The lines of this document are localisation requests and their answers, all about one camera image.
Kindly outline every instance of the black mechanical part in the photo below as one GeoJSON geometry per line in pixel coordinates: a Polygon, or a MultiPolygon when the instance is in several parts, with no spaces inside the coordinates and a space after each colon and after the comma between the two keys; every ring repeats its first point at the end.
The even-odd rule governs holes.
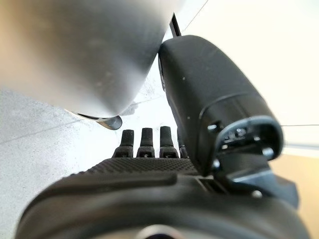
{"type": "Polygon", "coordinates": [[[173,14],[173,17],[171,18],[171,21],[169,23],[169,27],[170,27],[170,30],[171,30],[173,37],[181,36],[181,32],[179,30],[179,26],[177,23],[175,13],[173,14]]]}
{"type": "Polygon", "coordinates": [[[126,129],[122,132],[121,144],[114,151],[113,158],[132,158],[134,145],[134,130],[126,129]]]}
{"type": "MultiPolygon", "coordinates": [[[[170,128],[160,132],[160,145],[172,147],[170,128]]],[[[152,138],[144,128],[142,147],[152,145],[152,138]]],[[[298,201],[294,184],[275,177],[265,156],[222,151],[214,160],[214,177],[203,178],[187,158],[126,157],[133,154],[133,143],[134,131],[124,130],[113,158],[42,191],[25,209],[15,238],[90,239],[128,225],[139,231],[158,224],[193,230],[196,238],[202,233],[310,238],[291,206],[298,201]]]]}
{"type": "Polygon", "coordinates": [[[210,173],[221,151],[276,158],[283,133],[266,102],[241,70],[215,45],[197,36],[164,42],[162,81],[187,153],[200,174],[210,173]]]}
{"type": "Polygon", "coordinates": [[[160,139],[159,139],[159,157],[160,158],[178,158],[178,152],[174,148],[174,144],[171,138],[170,127],[160,127],[160,139]]]}
{"type": "Polygon", "coordinates": [[[16,239],[90,239],[154,224],[188,228],[212,238],[310,238],[289,204],[204,191],[194,176],[180,173],[73,175],[33,201],[16,239]]]}
{"type": "Polygon", "coordinates": [[[230,194],[279,198],[297,208],[299,204],[295,183],[274,175],[267,157],[254,154],[222,154],[214,179],[230,194]]]}
{"type": "Polygon", "coordinates": [[[177,130],[177,141],[178,141],[180,158],[189,158],[187,151],[186,151],[185,143],[184,143],[183,139],[181,138],[178,130],[177,130]]]}
{"type": "Polygon", "coordinates": [[[138,149],[136,157],[154,158],[155,151],[153,147],[153,129],[143,128],[141,145],[138,149]]]}

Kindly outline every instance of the screw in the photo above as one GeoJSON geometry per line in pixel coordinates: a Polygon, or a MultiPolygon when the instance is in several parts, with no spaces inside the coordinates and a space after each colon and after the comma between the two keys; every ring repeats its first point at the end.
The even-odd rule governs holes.
{"type": "Polygon", "coordinates": [[[263,197],[263,194],[262,194],[260,191],[255,190],[255,191],[253,191],[253,192],[251,193],[251,196],[252,196],[253,198],[262,198],[262,197],[263,197]]]}
{"type": "Polygon", "coordinates": [[[220,167],[220,162],[218,159],[213,160],[213,169],[218,169],[220,167]]]}

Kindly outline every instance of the gray concrete floor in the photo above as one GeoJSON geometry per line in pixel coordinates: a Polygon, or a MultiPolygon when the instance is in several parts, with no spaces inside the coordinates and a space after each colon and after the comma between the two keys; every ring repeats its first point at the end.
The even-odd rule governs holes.
{"type": "MultiPolygon", "coordinates": [[[[182,32],[206,2],[185,0],[177,14],[182,32]]],[[[157,59],[122,119],[122,128],[111,131],[59,107],[0,89],[0,239],[14,236],[22,211],[48,185],[110,158],[124,129],[135,131],[135,153],[143,127],[154,129],[156,155],[160,126],[171,127],[177,144],[176,124],[161,87],[157,59]]]]}

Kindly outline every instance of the black plastic housing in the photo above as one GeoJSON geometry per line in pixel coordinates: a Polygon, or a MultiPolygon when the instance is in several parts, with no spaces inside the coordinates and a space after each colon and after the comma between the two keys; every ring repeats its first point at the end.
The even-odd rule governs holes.
{"type": "Polygon", "coordinates": [[[241,70],[215,45],[180,36],[161,45],[163,88],[187,152],[203,176],[219,153],[235,150],[269,159],[283,147],[281,127],[241,70]]]}

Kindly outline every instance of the silver metal cylinder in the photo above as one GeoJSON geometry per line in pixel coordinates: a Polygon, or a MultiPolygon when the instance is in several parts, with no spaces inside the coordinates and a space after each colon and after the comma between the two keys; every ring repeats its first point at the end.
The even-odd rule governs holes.
{"type": "Polygon", "coordinates": [[[0,81],[98,118],[142,86],[177,0],[2,0],[0,81]]]}

